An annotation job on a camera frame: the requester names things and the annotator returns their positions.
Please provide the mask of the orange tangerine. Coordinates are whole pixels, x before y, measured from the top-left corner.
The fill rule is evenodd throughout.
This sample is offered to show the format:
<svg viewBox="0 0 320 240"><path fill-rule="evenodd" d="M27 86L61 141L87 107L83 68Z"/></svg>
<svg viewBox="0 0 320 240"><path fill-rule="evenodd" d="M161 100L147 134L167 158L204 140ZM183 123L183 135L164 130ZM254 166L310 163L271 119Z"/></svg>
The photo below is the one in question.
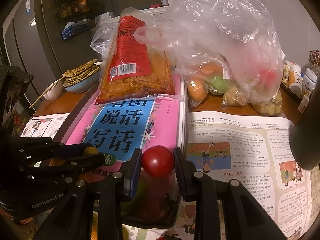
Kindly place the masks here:
<svg viewBox="0 0 320 240"><path fill-rule="evenodd" d="M84 150L84 156L89 156L89 155L98 154L98 153L99 151L93 146L87 147Z"/></svg>

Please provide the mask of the small white bowl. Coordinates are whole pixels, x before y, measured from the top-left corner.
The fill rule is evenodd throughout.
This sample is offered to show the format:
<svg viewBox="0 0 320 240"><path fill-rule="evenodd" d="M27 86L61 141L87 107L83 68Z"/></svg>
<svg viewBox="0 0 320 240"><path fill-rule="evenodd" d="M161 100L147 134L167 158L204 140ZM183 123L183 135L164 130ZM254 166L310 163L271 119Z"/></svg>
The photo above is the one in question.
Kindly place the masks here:
<svg viewBox="0 0 320 240"><path fill-rule="evenodd" d="M46 100L56 100L64 91L63 81L55 81L49 87L49 90L43 95Z"/></svg>

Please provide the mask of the clear plastic fruit bag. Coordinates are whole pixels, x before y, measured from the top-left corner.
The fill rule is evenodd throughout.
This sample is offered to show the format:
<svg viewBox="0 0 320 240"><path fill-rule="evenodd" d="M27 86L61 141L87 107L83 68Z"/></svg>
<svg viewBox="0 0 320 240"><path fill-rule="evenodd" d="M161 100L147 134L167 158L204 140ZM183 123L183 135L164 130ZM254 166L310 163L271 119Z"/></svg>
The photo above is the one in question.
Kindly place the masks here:
<svg viewBox="0 0 320 240"><path fill-rule="evenodd" d="M261 115L282 114L282 51L259 0L174 0L134 36L175 59L191 105L204 92L221 95L223 108L251 104Z"/></svg>

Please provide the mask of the dark shelf with jars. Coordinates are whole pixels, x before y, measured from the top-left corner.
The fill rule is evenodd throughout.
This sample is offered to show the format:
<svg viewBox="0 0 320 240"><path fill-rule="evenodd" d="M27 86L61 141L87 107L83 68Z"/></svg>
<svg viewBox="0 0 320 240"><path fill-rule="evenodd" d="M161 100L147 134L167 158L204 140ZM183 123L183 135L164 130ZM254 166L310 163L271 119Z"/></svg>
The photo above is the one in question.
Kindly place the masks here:
<svg viewBox="0 0 320 240"><path fill-rule="evenodd" d="M60 36L67 41L96 27L89 0L54 0L57 21L63 25Z"/></svg>

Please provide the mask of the blue bowl with pancakes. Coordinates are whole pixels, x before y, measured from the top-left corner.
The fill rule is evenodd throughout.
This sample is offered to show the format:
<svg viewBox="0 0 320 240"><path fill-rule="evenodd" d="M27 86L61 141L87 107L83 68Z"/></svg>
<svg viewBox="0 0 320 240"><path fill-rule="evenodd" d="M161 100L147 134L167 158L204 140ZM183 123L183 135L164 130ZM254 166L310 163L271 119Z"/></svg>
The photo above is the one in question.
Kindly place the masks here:
<svg viewBox="0 0 320 240"><path fill-rule="evenodd" d="M102 61L97 59L88 61L73 70L65 72L63 87L68 92L80 94L88 91L100 77Z"/></svg>

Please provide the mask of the newspaper on table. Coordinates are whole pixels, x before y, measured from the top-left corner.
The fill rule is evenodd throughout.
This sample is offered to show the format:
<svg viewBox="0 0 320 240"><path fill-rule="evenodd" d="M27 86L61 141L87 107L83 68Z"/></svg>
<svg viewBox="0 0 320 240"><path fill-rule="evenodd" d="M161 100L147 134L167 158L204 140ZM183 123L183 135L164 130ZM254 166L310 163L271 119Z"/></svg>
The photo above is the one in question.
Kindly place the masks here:
<svg viewBox="0 0 320 240"><path fill-rule="evenodd" d="M69 113L36 116L21 137L54 138ZM206 159L216 180L238 179L276 222L287 239L310 228L316 204L311 177L289 149L290 120L215 111L189 113L186 159L203 170Z"/></svg>

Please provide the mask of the large green fruit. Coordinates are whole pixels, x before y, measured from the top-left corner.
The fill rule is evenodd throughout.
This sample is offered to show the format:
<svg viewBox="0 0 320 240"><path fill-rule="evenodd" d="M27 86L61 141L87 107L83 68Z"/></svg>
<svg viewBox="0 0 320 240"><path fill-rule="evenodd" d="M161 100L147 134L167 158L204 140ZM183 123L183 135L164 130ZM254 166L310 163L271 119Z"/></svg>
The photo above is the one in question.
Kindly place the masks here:
<svg viewBox="0 0 320 240"><path fill-rule="evenodd" d="M144 200L148 189L147 175L145 171L142 170L133 200L130 202L121 202L121 214L123 216L139 217L144 210Z"/></svg>

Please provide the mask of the black thermos bottle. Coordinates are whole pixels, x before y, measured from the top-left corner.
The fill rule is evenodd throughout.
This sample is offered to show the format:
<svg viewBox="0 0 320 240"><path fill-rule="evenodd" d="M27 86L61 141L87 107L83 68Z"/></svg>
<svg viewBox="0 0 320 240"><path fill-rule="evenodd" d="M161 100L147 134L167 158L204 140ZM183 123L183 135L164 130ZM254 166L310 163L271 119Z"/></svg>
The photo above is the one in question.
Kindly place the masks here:
<svg viewBox="0 0 320 240"><path fill-rule="evenodd" d="M320 86L319 81L299 122L290 133L293 157L304 170L311 170L320 160Z"/></svg>

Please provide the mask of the grey cardboard tray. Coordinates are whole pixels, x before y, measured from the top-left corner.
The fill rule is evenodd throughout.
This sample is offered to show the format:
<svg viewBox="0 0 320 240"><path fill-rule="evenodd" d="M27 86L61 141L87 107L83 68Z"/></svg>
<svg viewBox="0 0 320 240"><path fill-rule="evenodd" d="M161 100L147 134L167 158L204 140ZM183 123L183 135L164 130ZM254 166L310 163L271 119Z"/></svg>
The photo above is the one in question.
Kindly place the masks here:
<svg viewBox="0 0 320 240"><path fill-rule="evenodd" d="M105 156L103 166L84 175L87 182L104 179L120 170L136 148L145 151L162 145L185 150L187 144L187 89L174 75L176 95L134 98L108 104L95 103L98 85L92 85L69 113L54 137L67 145L88 142ZM135 198L121 207L123 222L141 228L172 227L181 197L176 177L162 179L142 172Z"/></svg>

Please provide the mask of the clear bag behind snacks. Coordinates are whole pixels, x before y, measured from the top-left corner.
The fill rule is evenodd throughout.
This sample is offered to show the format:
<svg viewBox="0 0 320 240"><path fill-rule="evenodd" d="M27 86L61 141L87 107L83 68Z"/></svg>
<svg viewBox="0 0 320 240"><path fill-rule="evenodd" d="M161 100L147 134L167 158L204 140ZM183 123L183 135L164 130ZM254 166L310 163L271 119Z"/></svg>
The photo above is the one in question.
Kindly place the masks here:
<svg viewBox="0 0 320 240"><path fill-rule="evenodd" d="M111 48L111 43L117 31L118 22L103 23L95 32L90 47L102 57L104 57Z"/></svg>

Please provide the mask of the wooden chopsticks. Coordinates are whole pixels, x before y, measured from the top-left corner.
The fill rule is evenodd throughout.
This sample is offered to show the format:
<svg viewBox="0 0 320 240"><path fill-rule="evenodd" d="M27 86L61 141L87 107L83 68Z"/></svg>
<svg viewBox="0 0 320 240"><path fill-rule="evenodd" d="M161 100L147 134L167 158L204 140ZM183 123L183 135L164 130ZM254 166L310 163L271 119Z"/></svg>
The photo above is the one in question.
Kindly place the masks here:
<svg viewBox="0 0 320 240"><path fill-rule="evenodd" d="M51 100L51 101L56 100L64 91L64 87L63 87L64 78L65 77L62 76L60 79L50 84L42 92L42 94L29 106L29 108L33 107L33 105L35 105L35 103L37 103L42 97L44 97L46 100Z"/></svg>

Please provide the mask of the pink workbook in tray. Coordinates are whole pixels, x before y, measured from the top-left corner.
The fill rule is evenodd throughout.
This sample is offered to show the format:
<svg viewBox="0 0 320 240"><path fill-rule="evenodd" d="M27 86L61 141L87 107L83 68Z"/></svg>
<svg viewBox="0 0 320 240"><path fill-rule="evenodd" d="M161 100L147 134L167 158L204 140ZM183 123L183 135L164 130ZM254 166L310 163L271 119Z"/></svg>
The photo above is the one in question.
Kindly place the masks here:
<svg viewBox="0 0 320 240"><path fill-rule="evenodd" d="M170 150L184 143L184 83L174 76L176 96L134 98L95 105L94 93L63 137L66 145L89 142L105 156L101 167L80 175L89 183L119 171L135 148L142 151L163 145Z"/></svg>

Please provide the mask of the red tomato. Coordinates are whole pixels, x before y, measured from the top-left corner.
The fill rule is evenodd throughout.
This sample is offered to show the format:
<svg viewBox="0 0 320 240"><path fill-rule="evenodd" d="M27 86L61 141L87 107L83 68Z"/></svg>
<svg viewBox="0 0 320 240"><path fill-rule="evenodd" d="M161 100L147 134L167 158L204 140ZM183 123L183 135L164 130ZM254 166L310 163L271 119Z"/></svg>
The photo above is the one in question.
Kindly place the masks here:
<svg viewBox="0 0 320 240"><path fill-rule="evenodd" d="M175 167L175 158L167 147L153 146L143 152L142 167L151 177L164 178L172 173Z"/></svg>

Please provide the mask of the red snack bag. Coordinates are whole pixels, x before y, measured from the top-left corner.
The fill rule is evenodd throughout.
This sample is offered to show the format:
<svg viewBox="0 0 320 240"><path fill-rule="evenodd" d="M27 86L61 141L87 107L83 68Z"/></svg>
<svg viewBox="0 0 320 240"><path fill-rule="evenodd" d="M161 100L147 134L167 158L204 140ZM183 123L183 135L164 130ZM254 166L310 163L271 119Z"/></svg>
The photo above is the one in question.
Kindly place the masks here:
<svg viewBox="0 0 320 240"><path fill-rule="evenodd" d="M121 13L111 47L101 65L97 105L152 94L175 94L166 52L140 43L135 32L151 17L137 9Z"/></svg>

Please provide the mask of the white medicine bottle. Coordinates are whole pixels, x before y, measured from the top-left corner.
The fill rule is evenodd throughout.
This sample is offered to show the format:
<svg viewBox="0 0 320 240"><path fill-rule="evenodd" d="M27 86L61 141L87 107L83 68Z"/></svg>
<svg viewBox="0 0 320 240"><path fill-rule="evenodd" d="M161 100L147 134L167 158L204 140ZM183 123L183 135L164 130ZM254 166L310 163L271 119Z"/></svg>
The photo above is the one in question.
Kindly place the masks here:
<svg viewBox="0 0 320 240"><path fill-rule="evenodd" d="M317 75L310 69L306 68L302 80L302 94L303 96L310 97L317 81Z"/></svg>

